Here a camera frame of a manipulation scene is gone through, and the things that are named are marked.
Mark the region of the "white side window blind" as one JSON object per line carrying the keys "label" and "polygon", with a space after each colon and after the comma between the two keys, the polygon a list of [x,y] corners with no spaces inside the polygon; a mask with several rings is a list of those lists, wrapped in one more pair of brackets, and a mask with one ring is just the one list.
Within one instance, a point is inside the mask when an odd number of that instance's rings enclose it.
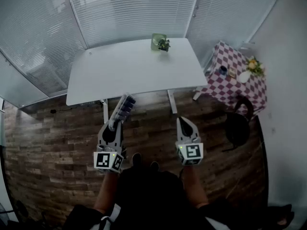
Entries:
{"label": "white side window blind", "polygon": [[48,97],[67,92],[85,48],[70,0],[0,0],[0,51]]}

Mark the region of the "white door window blind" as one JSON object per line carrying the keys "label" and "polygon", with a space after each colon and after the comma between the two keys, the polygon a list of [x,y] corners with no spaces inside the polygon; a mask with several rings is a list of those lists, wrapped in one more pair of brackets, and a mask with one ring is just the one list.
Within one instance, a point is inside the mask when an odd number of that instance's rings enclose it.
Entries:
{"label": "white door window blind", "polygon": [[187,31],[202,68],[223,41],[234,48],[248,42],[261,26],[277,0],[196,0]]}

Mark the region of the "black chair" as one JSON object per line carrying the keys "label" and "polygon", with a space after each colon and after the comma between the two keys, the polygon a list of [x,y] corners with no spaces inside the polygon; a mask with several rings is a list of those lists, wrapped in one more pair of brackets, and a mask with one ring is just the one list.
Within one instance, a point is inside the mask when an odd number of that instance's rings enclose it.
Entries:
{"label": "black chair", "polygon": [[[247,108],[247,113],[241,115],[237,113],[239,108],[244,105]],[[226,112],[225,134],[233,147],[225,149],[223,152],[235,150],[239,146],[244,145],[250,135],[249,123],[253,117],[254,108],[247,97],[242,97],[235,105],[233,112]]]}

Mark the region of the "white table leg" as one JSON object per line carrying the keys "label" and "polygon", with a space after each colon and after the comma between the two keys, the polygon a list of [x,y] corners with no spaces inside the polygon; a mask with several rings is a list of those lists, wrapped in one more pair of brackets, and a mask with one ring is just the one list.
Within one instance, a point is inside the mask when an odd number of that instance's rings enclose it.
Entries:
{"label": "white table leg", "polygon": [[177,106],[176,106],[176,101],[174,98],[174,90],[167,90],[171,110],[173,114],[177,114]]}
{"label": "white table leg", "polygon": [[102,100],[100,100],[100,102],[103,105],[104,123],[107,123],[108,120],[109,120],[109,115],[108,115],[108,99],[102,99]]}

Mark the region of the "person's left black shoe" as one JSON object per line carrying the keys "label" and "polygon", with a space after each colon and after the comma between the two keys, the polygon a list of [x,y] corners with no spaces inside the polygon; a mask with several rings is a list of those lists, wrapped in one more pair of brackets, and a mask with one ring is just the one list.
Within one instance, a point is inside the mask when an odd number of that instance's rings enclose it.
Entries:
{"label": "person's left black shoe", "polygon": [[135,153],[132,156],[132,167],[135,170],[142,168],[142,155],[140,153]]}

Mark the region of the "grey keypad with purple keys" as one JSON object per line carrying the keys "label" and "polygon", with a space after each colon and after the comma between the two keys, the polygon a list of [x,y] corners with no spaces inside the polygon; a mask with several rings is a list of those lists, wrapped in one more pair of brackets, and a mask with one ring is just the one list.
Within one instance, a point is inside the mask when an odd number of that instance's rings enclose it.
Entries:
{"label": "grey keypad with purple keys", "polygon": [[129,93],[122,95],[108,122],[111,131],[115,130],[118,121],[123,123],[127,119],[135,103],[136,100]]}

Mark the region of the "white round vase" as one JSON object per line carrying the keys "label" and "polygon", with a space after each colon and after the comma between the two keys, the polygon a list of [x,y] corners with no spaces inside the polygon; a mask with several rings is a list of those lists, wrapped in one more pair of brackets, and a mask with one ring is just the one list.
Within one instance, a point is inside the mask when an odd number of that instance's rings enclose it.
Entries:
{"label": "white round vase", "polygon": [[247,70],[247,71],[242,72],[238,76],[238,79],[241,83],[246,83],[249,80],[250,76],[251,76],[251,72]]}

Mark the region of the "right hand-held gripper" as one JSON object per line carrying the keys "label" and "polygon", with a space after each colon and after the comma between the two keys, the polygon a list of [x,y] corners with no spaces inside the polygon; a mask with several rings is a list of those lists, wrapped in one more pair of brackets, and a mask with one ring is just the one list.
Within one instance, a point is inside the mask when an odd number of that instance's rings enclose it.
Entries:
{"label": "right hand-held gripper", "polygon": [[203,159],[203,143],[197,126],[185,117],[177,118],[176,152],[183,166],[198,165]]}

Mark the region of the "person's black clothing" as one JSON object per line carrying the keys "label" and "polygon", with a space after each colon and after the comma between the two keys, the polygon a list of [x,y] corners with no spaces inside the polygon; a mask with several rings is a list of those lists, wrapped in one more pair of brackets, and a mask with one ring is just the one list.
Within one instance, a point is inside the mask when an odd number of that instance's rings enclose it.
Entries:
{"label": "person's black clothing", "polygon": [[131,167],[119,174],[112,210],[76,205],[62,230],[239,230],[240,223],[222,205],[193,207],[173,173]]}

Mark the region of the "black slipper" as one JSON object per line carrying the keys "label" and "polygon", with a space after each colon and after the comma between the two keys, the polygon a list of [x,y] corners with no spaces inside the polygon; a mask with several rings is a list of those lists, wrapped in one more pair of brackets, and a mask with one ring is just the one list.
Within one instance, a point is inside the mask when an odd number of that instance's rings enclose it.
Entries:
{"label": "black slipper", "polygon": [[285,206],[272,206],[270,207],[272,216],[272,226],[276,230],[286,229],[292,220],[294,219],[295,213],[292,211],[292,205],[288,204]]}

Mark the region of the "yellow flower bouquet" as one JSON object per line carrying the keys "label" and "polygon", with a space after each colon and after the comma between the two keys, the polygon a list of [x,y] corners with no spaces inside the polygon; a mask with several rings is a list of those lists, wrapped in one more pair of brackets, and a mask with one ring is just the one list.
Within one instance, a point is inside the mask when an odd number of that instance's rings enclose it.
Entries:
{"label": "yellow flower bouquet", "polygon": [[251,56],[247,59],[247,70],[257,77],[265,76],[264,65],[259,62],[254,56]]}

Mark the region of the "green square desk fan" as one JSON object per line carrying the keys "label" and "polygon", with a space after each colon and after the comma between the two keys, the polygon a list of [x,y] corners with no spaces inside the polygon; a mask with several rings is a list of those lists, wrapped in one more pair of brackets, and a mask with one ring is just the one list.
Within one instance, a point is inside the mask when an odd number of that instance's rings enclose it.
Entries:
{"label": "green square desk fan", "polygon": [[166,39],[165,34],[159,34],[159,33],[153,33],[152,34],[152,40],[151,40],[151,50],[159,50],[159,42],[162,39]]}

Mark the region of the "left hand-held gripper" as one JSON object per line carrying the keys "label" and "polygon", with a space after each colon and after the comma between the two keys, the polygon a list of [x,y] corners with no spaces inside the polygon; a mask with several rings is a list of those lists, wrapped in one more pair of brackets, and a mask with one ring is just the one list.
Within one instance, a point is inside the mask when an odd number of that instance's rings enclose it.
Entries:
{"label": "left hand-held gripper", "polygon": [[[115,141],[115,147],[109,147]],[[116,123],[116,131],[109,128],[109,120],[97,135],[97,150],[94,152],[94,168],[102,172],[118,173],[124,157],[122,156],[123,125]]]}

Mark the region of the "red white checkered cloth table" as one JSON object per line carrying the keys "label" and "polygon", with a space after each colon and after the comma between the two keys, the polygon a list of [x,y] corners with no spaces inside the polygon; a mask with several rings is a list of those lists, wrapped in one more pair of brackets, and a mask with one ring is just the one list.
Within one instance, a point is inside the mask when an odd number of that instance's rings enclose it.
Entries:
{"label": "red white checkered cloth table", "polygon": [[[247,57],[223,41],[219,41],[213,49],[213,57],[209,75],[206,77],[207,85],[197,87],[193,100],[202,94],[209,95],[225,105],[234,108],[241,97],[247,97],[253,105],[254,115],[258,115],[266,108],[267,95],[264,77],[251,74],[246,83],[241,83],[238,76],[247,71]],[[219,68],[228,68],[227,76],[221,76]],[[236,78],[229,76],[229,69],[236,70]]]}

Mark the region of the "person's right forearm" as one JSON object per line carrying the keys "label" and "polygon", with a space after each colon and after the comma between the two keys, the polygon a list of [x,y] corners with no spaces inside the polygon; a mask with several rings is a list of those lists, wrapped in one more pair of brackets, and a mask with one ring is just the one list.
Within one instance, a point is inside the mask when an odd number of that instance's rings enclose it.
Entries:
{"label": "person's right forearm", "polygon": [[209,204],[208,197],[202,187],[195,166],[183,167],[182,182],[187,199],[193,207],[200,208]]}

